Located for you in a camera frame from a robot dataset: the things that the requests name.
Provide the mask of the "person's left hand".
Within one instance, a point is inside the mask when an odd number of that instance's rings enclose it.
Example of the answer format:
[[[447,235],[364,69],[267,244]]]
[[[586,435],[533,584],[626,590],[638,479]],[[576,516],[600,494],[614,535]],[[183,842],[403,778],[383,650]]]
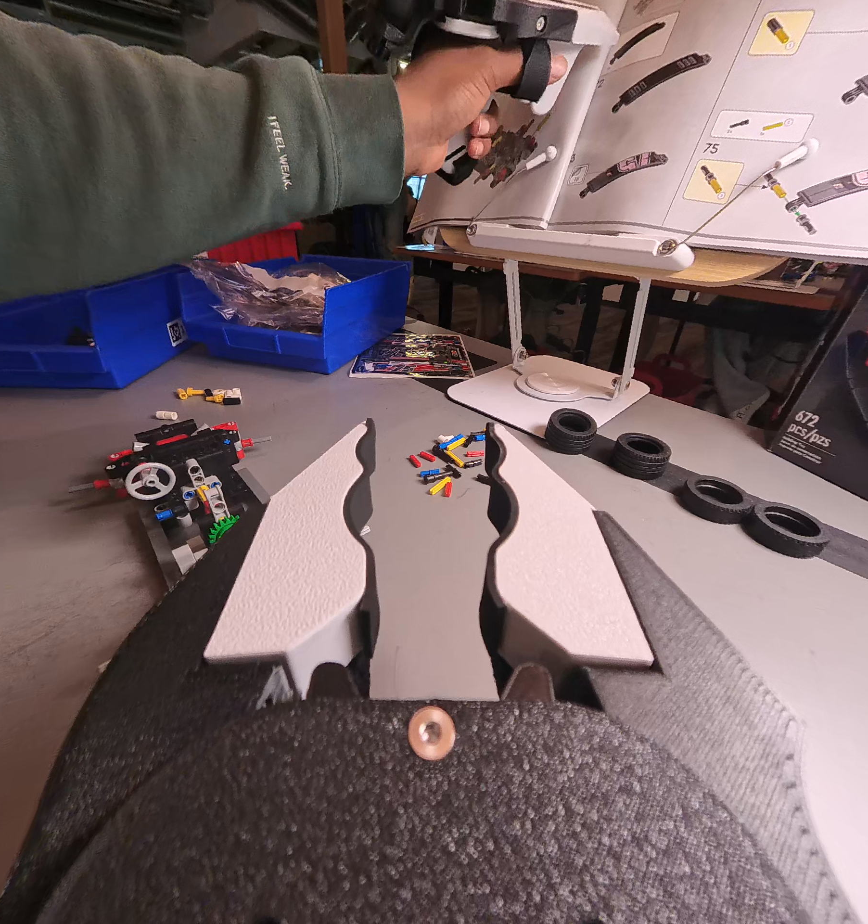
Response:
[[[412,60],[396,77],[405,142],[405,177],[442,168],[454,136],[466,136],[466,153],[484,158],[498,131],[486,112],[494,92],[518,82],[523,53],[486,45],[442,48]]]

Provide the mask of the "blue plastic bin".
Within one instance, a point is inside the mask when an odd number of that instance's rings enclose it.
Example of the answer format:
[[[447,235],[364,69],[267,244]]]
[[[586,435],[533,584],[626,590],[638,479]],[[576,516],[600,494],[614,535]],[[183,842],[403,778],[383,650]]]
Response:
[[[184,270],[178,274],[177,291],[189,339],[219,359],[329,374],[403,326],[410,282],[407,262],[307,255],[304,260],[264,260],[254,267],[273,275],[309,262],[347,280],[326,296],[320,332],[255,327],[227,319],[218,309],[218,296]]]
[[[121,389],[189,346],[182,266],[0,304],[0,387]]]

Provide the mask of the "colourful sticker sheet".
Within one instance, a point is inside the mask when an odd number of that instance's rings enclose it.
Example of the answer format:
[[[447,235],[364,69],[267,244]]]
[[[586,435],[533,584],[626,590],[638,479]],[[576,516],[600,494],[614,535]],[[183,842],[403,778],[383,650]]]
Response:
[[[358,355],[349,376],[463,380],[474,369],[459,334],[394,333]]]

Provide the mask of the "lego instruction booklet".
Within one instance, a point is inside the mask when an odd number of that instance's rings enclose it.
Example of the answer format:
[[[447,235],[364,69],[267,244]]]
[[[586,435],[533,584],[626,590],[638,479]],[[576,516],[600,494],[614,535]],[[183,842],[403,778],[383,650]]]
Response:
[[[410,229],[653,237],[868,264],[868,1],[574,2],[611,22]]]

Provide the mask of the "clear bags of lego parts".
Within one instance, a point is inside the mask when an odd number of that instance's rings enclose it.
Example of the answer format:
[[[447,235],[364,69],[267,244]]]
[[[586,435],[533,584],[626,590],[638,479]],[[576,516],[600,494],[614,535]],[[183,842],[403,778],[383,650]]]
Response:
[[[216,296],[215,310],[247,327],[322,333],[326,293],[350,279],[322,262],[295,262],[271,273],[241,262],[194,259],[189,271]]]

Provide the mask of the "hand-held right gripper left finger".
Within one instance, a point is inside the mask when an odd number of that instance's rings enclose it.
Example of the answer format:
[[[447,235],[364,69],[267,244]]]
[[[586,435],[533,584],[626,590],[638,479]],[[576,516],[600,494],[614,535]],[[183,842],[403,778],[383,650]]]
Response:
[[[301,699],[321,664],[369,664],[380,628],[363,535],[375,445],[367,419],[271,497],[204,649],[208,663],[278,664]]]

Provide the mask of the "black lego set box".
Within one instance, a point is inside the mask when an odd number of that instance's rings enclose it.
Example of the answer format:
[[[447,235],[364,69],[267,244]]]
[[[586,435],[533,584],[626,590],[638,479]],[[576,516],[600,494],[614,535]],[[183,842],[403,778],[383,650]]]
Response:
[[[805,377],[770,451],[868,502],[868,282]]]

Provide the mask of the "black lego tire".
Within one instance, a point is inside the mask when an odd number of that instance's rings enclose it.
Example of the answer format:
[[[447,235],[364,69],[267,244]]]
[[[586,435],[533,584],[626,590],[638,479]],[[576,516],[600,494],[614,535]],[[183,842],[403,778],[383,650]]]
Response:
[[[610,466],[627,477],[654,480],[671,460],[671,446],[648,433],[622,433],[615,441]]]
[[[754,498],[734,483],[703,475],[686,479],[678,499],[692,514],[721,525],[742,523],[755,504]]]
[[[597,422],[585,411],[558,409],[547,421],[544,439],[556,452],[583,455],[591,448],[597,432]]]
[[[756,502],[742,527],[764,548],[797,559],[819,556],[831,538],[819,520],[781,502]]]

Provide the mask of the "white book stand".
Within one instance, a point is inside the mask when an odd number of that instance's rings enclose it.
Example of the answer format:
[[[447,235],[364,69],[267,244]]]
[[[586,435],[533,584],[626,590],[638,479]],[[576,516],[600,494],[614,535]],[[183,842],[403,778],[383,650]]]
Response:
[[[551,414],[573,409],[605,424],[649,393],[633,384],[637,350],[653,283],[722,287],[755,280],[783,258],[707,248],[693,249],[663,235],[597,235],[524,228],[476,220],[446,230],[458,252],[502,260],[508,296],[511,363],[451,387],[457,403],[521,432],[543,437]],[[520,299],[522,264],[588,270],[638,283],[623,370],[604,372],[555,356],[529,357],[523,348]]]

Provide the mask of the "pile of small lego pins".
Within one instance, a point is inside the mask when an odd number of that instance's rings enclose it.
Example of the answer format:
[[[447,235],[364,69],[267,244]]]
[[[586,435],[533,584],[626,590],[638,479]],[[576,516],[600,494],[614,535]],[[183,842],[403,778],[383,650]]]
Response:
[[[405,456],[429,497],[450,498],[462,479],[491,486],[485,471],[486,432],[440,434],[428,449]]]

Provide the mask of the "lego car chassis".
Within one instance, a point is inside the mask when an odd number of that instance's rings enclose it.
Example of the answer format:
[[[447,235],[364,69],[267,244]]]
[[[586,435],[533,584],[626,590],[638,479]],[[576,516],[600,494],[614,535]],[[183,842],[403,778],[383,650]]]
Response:
[[[269,494],[240,467],[246,449],[268,441],[242,438],[235,422],[165,422],[108,456],[100,479],[69,492],[129,498],[172,589],[246,512],[268,503]]]

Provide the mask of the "brown wooden table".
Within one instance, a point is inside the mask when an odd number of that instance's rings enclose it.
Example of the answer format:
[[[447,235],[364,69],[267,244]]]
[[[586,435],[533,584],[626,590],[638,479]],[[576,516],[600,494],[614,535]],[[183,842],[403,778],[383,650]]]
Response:
[[[494,256],[463,253],[451,248],[438,246],[405,246],[394,249],[394,253],[406,260],[418,264],[416,273],[422,269],[440,271],[452,269],[455,265],[477,270],[497,271],[502,269],[503,260]],[[620,271],[618,267],[607,267],[601,264],[590,263],[586,268],[562,267],[549,263],[527,262],[520,264],[520,272],[535,275],[540,278],[559,279],[566,282],[583,283],[588,280],[607,280],[610,283],[634,283],[637,277],[627,271]],[[707,283],[698,281],[681,272],[653,275],[652,285],[665,287],[670,290],[682,290],[694,293],[727,295],[731,297],[749,298],[751,300],[788,307],[806,308],[818,311],[830,310],[835,304],[836,295],[822,292],[807,293],[802,289],[774,289],[755,285],[750,281]]]

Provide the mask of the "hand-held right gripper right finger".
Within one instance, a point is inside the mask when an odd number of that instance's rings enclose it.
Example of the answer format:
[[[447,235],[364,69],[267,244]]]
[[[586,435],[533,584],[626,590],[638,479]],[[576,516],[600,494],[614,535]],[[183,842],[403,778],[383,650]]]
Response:
[[[501,424],[486,427],[481,632],[496,673],[543,666],[556,685],[579,668],[645,671],[655,656],[597,511]]]

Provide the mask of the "red plastic bin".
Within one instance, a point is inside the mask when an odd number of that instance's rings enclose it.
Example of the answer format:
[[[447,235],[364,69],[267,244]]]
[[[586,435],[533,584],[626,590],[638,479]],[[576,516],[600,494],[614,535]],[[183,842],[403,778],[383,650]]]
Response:
[[[297,260],[299,255],[297,232],[302,228],[303,225],[300,222],[291,223],[232,244],[210,248],[206,251],[206,257],[220,262],[247,264],[264,260]]]

